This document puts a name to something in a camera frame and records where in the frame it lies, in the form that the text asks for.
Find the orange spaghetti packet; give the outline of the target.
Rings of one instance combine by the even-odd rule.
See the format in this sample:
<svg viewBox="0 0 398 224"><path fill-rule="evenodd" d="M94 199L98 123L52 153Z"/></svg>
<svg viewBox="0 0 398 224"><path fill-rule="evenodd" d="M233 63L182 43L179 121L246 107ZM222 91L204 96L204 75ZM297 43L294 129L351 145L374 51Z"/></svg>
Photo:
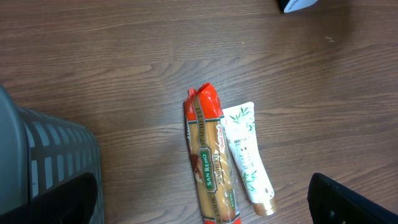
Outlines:
<svg viewBox="0 0 398 224"><path fill-rule="evenodd" d="M221 119L220 99L210 83L188 90L183 103L189 159L204 223L241 223L236 175Z"/></svg>

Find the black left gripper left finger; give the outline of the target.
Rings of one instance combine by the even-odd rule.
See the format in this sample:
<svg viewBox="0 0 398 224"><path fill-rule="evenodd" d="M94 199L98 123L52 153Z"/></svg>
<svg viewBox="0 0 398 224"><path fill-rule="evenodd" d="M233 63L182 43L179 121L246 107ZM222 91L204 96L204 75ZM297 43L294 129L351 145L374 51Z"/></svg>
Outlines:
<svg viewBox="0 0 398 224"><path fill-rule="evenodd" d="M89 223L97 198L96 178L86 172L1 215L1 224Z"/></svg>

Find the white gold-capped cream tube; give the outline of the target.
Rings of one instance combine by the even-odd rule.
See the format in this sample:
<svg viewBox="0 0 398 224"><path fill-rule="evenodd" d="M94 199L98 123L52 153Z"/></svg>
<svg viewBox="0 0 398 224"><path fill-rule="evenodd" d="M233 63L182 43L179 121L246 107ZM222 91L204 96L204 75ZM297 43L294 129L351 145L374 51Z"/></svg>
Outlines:
<svg viewBox="0 0 398 224"><path fill-rule="evenodd" d="M254 103L225 108L223 114L221 124L248 199L257 215L272 215L277 211L277 201L259 153Z"/></svg>

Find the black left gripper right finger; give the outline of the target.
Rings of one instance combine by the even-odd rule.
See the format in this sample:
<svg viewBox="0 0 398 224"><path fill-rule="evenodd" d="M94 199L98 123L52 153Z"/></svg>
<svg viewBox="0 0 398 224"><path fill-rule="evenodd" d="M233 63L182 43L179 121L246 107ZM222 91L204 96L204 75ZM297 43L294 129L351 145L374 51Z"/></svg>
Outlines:
<svg viewBox="0 0 398 224"><path fill-rule="evenodd" d="M321 173L312 175L307 200L314 224L397 224L397 214Z"/></svg>

